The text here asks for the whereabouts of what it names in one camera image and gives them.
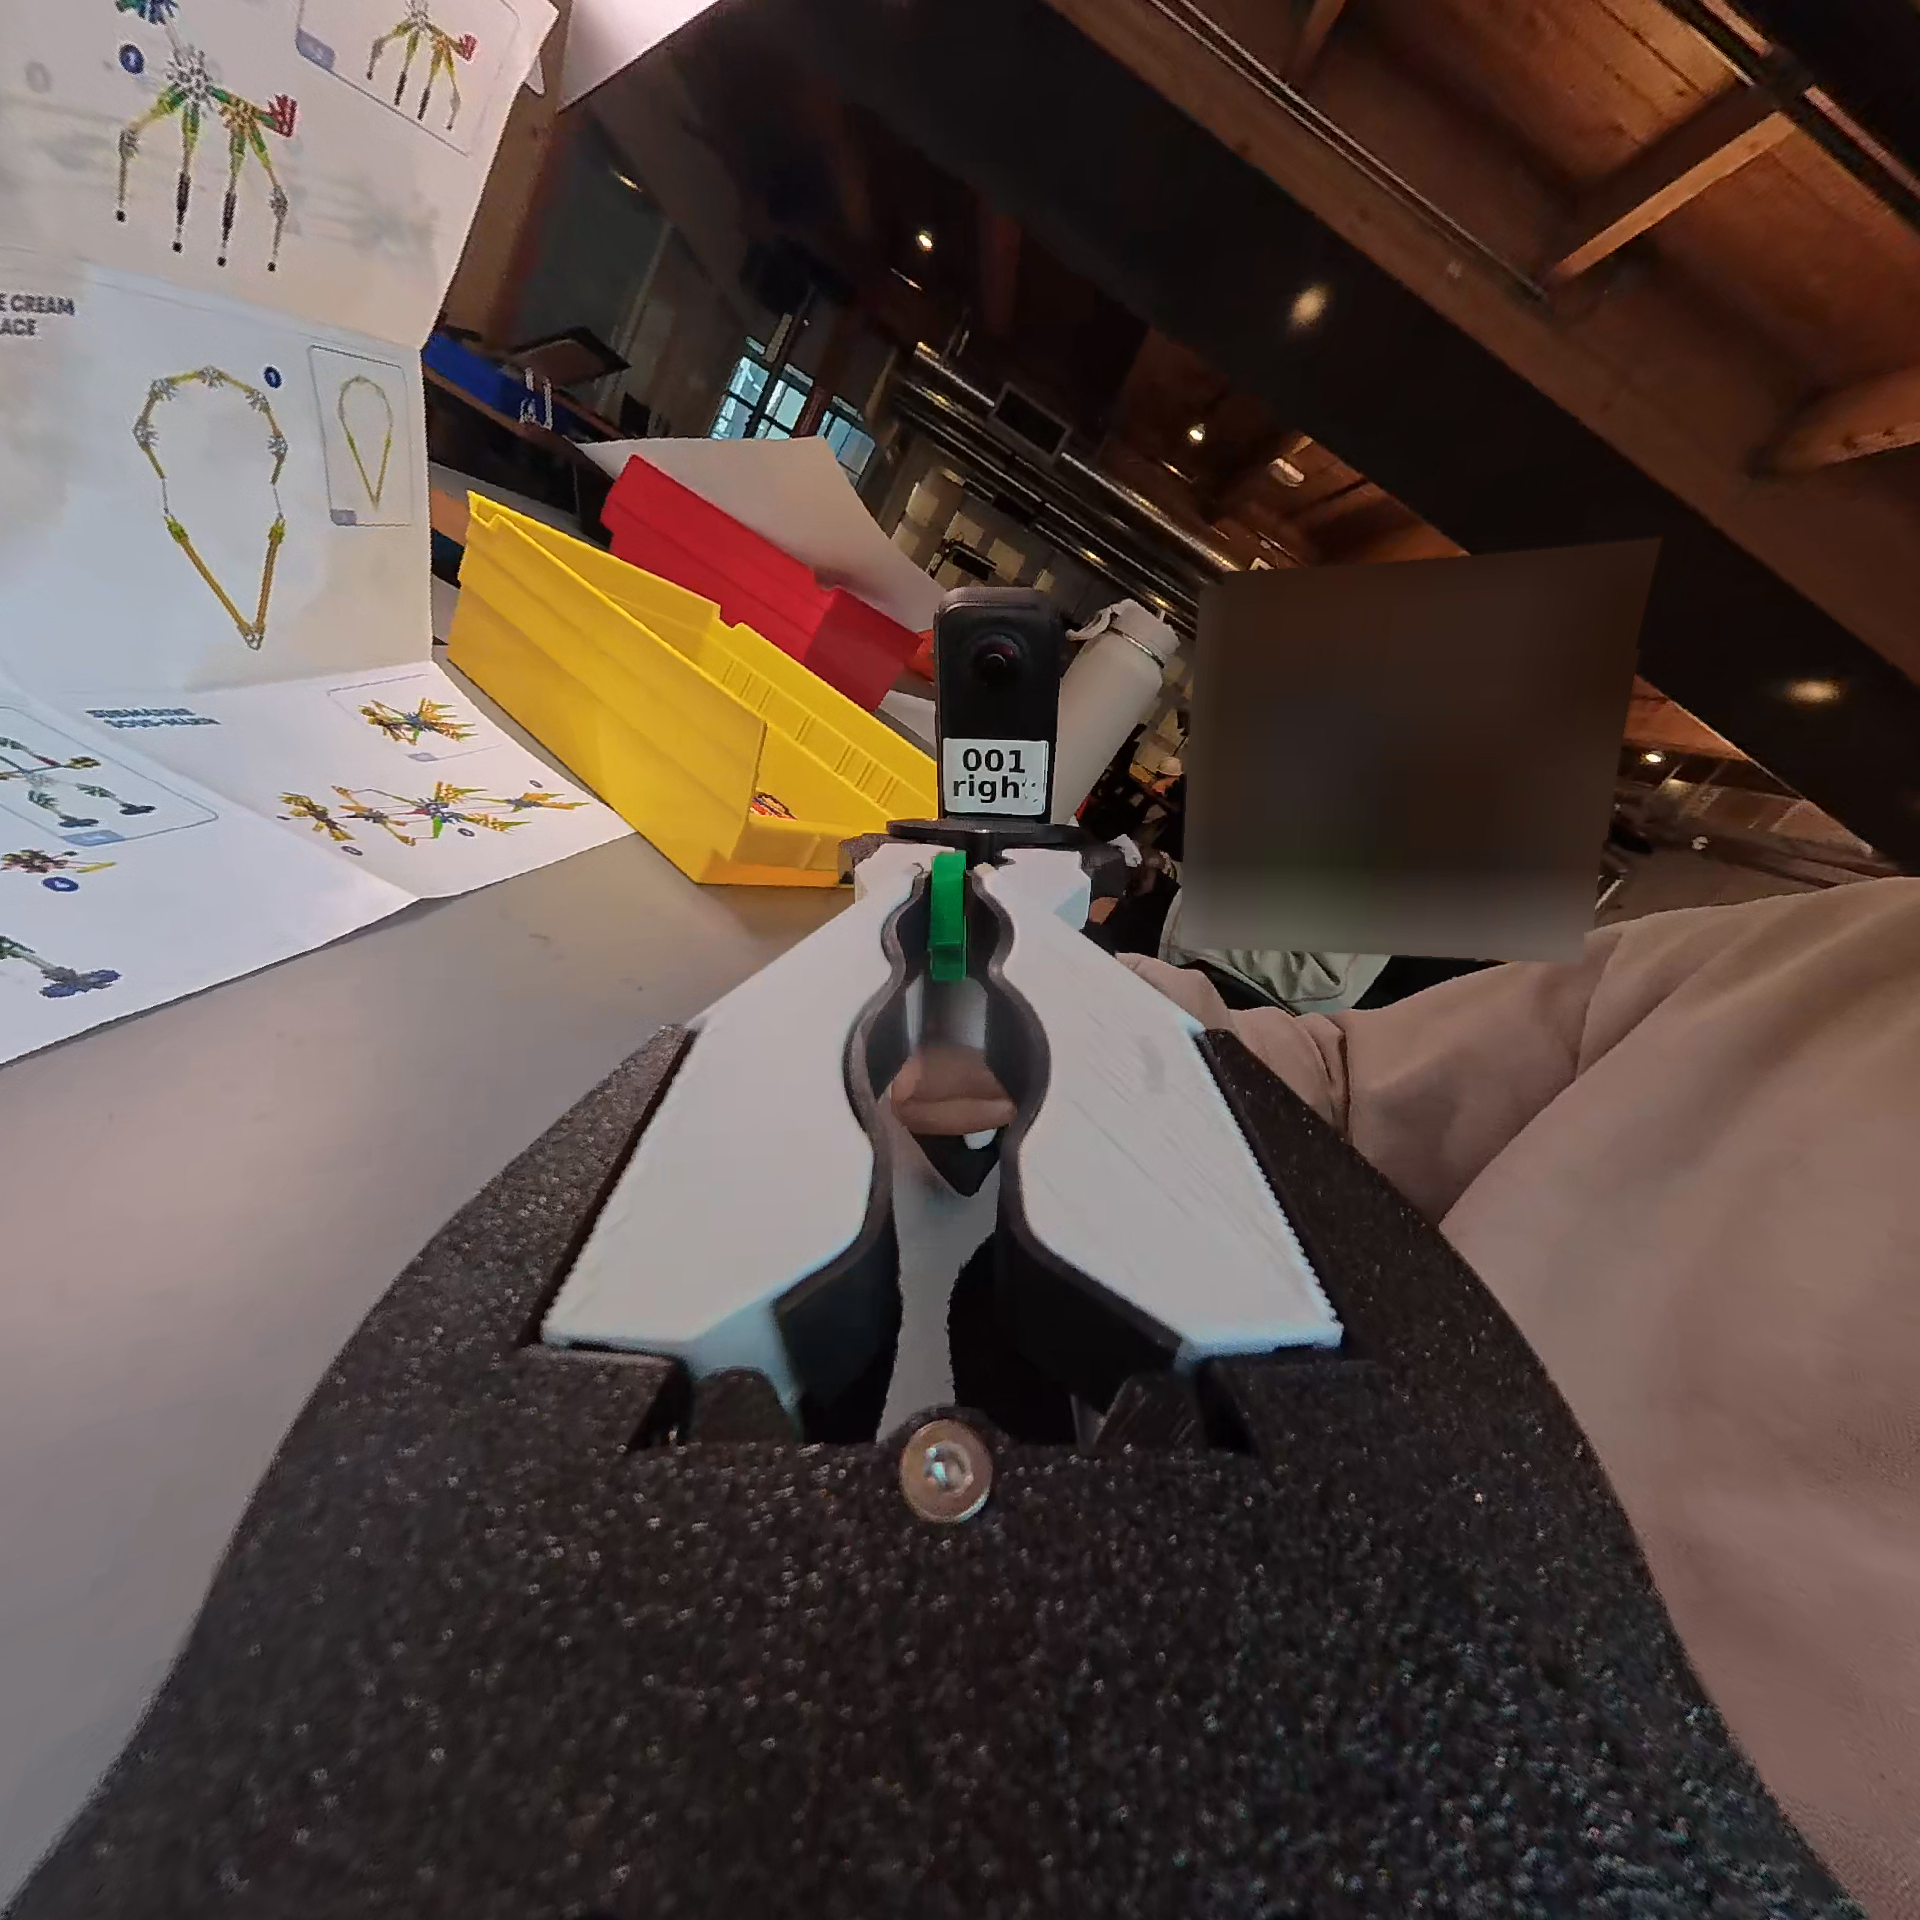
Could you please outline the white paper sheet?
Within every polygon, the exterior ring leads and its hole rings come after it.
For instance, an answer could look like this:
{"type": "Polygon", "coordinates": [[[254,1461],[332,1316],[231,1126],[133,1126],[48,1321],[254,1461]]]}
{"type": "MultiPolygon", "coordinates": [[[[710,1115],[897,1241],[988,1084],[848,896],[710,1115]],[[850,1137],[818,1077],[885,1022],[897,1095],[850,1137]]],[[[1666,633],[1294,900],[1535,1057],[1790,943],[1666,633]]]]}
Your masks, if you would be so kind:
{"type": "Polygon", "coordinates": [[[826,440],[787,443],[586,443],[604,472],[613,555],[681,581],[731,620],[743,594],[848,592],[922,635],[946,592],[881,528],[826,440]]]}

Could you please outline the person's right hand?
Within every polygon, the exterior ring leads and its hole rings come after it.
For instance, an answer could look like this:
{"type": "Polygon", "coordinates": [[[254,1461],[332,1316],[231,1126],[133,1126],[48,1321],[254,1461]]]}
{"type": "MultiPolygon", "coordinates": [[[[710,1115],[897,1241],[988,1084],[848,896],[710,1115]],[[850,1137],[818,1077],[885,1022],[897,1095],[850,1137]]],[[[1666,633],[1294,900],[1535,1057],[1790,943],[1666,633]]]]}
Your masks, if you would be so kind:
{"type": "Polygon", "coordinates": [[[1001,1163],[1001,1137],[1019,1119],[1013,1095],[985,1061],[985,1042],[950,1022],[926,1022],[893,1084],[893,1115],[957,1197],[975,1197],[1001,1163]]]}

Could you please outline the white cylindrical bottle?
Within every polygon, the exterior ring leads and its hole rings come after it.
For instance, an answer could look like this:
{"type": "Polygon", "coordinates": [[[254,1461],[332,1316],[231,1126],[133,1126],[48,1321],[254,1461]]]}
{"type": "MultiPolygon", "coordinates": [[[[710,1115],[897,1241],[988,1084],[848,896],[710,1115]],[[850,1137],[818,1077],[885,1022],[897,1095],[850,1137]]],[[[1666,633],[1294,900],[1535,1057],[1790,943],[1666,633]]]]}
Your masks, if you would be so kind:
{"type": "Polygon", "coordinates": [[[1097,779],[1160,703],[1180,668],[1180,635],[1131,599],[1101,608],[1071,633],[1071,665],[1059,681],[1059,732],[1051,775],[1051,826],[1069,826],[1097,779]]]}

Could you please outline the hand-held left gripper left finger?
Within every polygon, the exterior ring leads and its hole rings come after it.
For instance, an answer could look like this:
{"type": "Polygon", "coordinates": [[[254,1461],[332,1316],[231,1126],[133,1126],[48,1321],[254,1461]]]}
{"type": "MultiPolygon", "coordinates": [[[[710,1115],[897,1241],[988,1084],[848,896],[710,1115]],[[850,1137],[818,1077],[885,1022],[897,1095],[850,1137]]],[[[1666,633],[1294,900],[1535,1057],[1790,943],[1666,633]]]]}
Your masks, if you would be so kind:
{"type": "Polygon", "coordinates": [[[876,1089],[901,1064],[901,937],[926,864],[850,902],[681,1037],[537,1340],[753,1374],[796,1417],[876,1417],[897,1349],[893,1164],[876,1089]]]}

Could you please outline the red storage bin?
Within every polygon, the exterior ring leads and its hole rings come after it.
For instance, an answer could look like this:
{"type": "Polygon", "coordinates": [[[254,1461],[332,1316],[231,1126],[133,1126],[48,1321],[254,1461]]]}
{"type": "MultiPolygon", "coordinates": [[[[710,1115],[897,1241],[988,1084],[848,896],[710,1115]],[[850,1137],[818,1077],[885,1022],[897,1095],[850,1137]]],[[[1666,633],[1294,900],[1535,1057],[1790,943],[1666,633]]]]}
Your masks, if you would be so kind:
{"type": "Polygon", "coordinates": [[[638,451],[613,473],[604,528],[616,564],[710,599],[858,709],[881,709],[932,635],[932,612],[893,619],[848,585],[826,585],[800,556],[638,451]]]}

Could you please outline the blue storage bin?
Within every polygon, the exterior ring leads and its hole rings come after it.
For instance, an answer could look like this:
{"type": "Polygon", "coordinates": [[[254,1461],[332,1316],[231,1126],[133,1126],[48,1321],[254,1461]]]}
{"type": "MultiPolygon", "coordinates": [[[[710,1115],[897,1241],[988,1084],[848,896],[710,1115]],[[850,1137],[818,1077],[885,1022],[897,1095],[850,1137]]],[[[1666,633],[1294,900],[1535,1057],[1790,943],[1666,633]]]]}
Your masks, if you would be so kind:
{"type": "Polygon", "coordinates": [[[422,340],[422,372],[437,372],[449,391],[535,430],[559,430],[553,384],[494,359],[489,352],[468,344],[468,336],[437,329],[422,340]]]}

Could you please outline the stacked yellow storage bins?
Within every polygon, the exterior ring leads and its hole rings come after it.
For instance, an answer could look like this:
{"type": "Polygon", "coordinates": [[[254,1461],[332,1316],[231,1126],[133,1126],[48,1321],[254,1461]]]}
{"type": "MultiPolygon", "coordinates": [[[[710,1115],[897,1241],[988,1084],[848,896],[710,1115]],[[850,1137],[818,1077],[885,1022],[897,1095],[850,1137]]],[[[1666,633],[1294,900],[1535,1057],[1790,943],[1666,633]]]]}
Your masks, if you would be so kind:
{"type": "Polygon", "coordinates": [[[468,493],[449,668],[693,885],[832,890],[934,759],[719,604],[468,493]]]}

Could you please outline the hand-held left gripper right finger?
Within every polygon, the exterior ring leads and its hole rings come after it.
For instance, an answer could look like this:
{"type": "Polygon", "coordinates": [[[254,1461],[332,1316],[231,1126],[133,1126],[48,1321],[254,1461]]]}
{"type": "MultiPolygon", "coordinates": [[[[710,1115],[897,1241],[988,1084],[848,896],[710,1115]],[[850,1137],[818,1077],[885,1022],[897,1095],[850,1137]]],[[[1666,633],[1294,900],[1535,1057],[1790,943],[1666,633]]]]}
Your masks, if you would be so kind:
{"type": "Polygon", "coordinates": [[[1001,1137],[993,1316],[1111,1408],[1131,1378],[1333,1352],[1338,1316],[1201,1022],[1088,943],[1088,881],[975,881],[1001,1137]]]}

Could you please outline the grey desk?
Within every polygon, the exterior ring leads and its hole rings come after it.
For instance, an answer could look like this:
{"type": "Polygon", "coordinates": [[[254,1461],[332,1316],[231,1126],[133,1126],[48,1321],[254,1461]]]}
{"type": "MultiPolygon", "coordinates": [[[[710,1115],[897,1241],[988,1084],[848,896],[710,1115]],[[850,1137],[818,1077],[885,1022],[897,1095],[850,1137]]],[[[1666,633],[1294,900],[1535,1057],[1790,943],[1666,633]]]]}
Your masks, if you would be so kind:
{"type": "Polygon", "coordinates": [[[662,1022],[841,909],[701,890],[620,837],[4,1069],[4,1896],[401,1266],[662,1022]]]}

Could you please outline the person's right forearm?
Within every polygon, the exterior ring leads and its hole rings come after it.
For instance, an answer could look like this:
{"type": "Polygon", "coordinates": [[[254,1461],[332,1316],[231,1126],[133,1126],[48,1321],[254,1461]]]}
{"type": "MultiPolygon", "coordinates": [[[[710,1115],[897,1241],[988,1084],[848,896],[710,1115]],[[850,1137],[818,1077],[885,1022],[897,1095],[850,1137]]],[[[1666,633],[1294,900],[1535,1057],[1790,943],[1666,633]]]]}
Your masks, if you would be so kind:
{"type": "Polygon", "coordinates": [[[1914,1308],[1914,881],[1640,917],[1333,1020],[1124,968],[1299,1091],[1537,1344],[1682,1297],[1914,1308]]]}

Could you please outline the toy instruction poster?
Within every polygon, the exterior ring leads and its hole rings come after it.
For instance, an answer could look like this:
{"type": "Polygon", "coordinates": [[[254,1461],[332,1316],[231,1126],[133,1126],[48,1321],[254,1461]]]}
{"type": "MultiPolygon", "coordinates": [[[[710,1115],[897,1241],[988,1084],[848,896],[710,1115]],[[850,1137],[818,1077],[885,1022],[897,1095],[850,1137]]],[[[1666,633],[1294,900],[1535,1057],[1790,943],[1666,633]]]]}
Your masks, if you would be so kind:
{"type": "Polygon", "coordinates": [[[0,1057],[629,829],[432,665],[422,340],[553,7],[0,9],[0,1057]]]}

